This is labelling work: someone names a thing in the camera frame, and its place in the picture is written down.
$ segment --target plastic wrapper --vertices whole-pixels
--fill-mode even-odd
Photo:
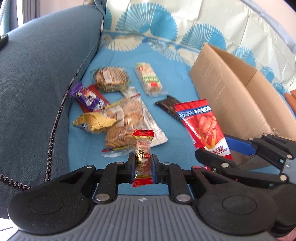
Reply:
[[[152,130],[135,130],[133,133],[136,155],[136,173],[133,187],[153,184],[150,147],[153,137]]]
[[[104,96],[98,91],[98,89],[94,86],[94,85],[90,85],[89,87],[87,87],[90,91],[94,92],[100,99],[102,99],[105,103],[104,103],[104,107],[107,105],[110,105],[110,102],[106,100],[106,98],[104,98]],[[89,108],[87,108],[84,104],[82,104],[80,101],[78,101],[83,113],[88,113],[91,112],[91,110]]]
[[[145,94],[151,97],[157,97],[167,93],[163,91],[163,86],[150,64],[137,63],[136,73],[143,86]]]
[[[138,91],[134,86],[129,87],[127,90],[121,92],[124,97],[131,97],[138,94]],[[153,116],[151,115],[150,111],[146,107],[145,103],[142,100],[142,107],[143,107],[143,116],[144,116],[144,123],[143,123],[143,130],[153,130],[154,137],[151,143],[151,147],[161,145],[168,141],[163,130],[159,127],[159,125],[154,120]]]
[[[73,121],[72,124],[85,129],[87,132],[100,134],[111,128],[116,123],[116,119],[101,112],[84,113]]]
[[[204,148],[232,160],[224,134],[207,100],[175,104],[196,148]]]
[[[106,132],[106,149],[102,151],[103,156],[110,154],[110,157],[114,157],[118,153],[128,153],[127,150],[133,149],[134,131],[141,129],[144,123],[141,95],[123,99],[106,106],[102,111],[117,120],[117,123]]]
[[[91,71],[95,86],[103,93],[126,90],[130,79],[125,69],[106,67]]]
[[[89,88],[83,86],[82,82],[74,85],[69,95],[77,99],[80,103],[86,106],[90,111],[96,111],[107,106],[107,103],[96,95]]]
[[[180,116],[174,108],[174,105],[179,103],[181,102],[175,99],[174,97],[167,95],[166,99],[157,101],[154,104],[182,123],[182,119],[180,118]]]

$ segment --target yellow wrapper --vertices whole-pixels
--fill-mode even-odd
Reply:
[[[100,134],[116,123],[116,119],[102,112],[88,112],[80,115],[72,124],[87,132]]]

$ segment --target cardboard box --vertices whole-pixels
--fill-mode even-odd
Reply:
[[[204,44],[190,77],[225,134],[248,139],[275,131],[296,139],[296,119],[283,97],[259,70],[243,60]]]

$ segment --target gray gripper base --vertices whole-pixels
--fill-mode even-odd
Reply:
[[[119,195],[111,204],[96,205],[79,226],[62,234],[34,236],[21,231],[10,241],[276,241],[271,235],[235,237],[200,221],[192,208],[168,196]]]

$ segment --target packaged pastry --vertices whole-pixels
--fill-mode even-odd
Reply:
[[[107,105],[110,105],[110,102],[106,100],[106,98],[104,98],[104,96],[98,91],[98,89],[94,86],[94,84],[90,85],[89,87],[87,87],[90,91],[92,91],[93,93],[96,94],[97,97],[99,97],[101,100],[103,100],[104,103],[104,107]],[[79,103],[83,113],[87,113],[87,112],[92,112],[90,109],[88,109],[84,104],[82,104],[80,101],[77,100],[77,102]]]
[[[175,104],[175,110],[187,128],[196,148],[232,160],[224,134],[207,100]]]
[[[131,82],[125,69],[119,67],[95,69],[91,73],[95,86],[103,93],[126,90]]]
[[[118,150],[131,150],[133,133],[136,129],[141,129],[144,123],[141,95],[106,106],[103,111],[117,120],[117,124],[106,132],[103,156],[113,157],[118,155]]]
[[[78,82],[74,85],[69,95],[85,105],[90,111],[100,110],[107,106],[107,103],[103,99],[99,98],[89,88],[84,87],[82,82]]]
[[[124,97],[131,97],[133,95],[138,94],[138,91],[134,86],[130,86],[127,90],[121,92]],[[144,123],[142,129],[144,130],[153,130],[154,137],[151,143],[151,147],[161,145],[168,141],[163,130],[159,127],[159,125],[154,120],[153,116],[151,115],[150,111],[146,107],[145,103],[142,100],[142,108],[143,108],[143,116],[144,116]]]
[[[177,99],[175,99],[172,96],[167,95],[167,98],[161,101],[157,101],[154,104],[166,111],[168,114],[170,114],[172,117],[177,119],[179,122],[182,123],[182,120],[178,113],[175,111],[174,105],[181,103]]]
[[[133,141],[136,155],[136,173],[133,187],[153,184],[151,173],[151,142],[154,133],[152,130],[135,130]]]
[[[155,97],[166,94],[166,92],[163,91],[163,86],[161,85],[159,78],[150,64],[137,63],[136,73],[147,95]]]
[[[102,112],[88,112],[80,115],[72,124],[87,132],[100,134],[111,128],[116,119]]]

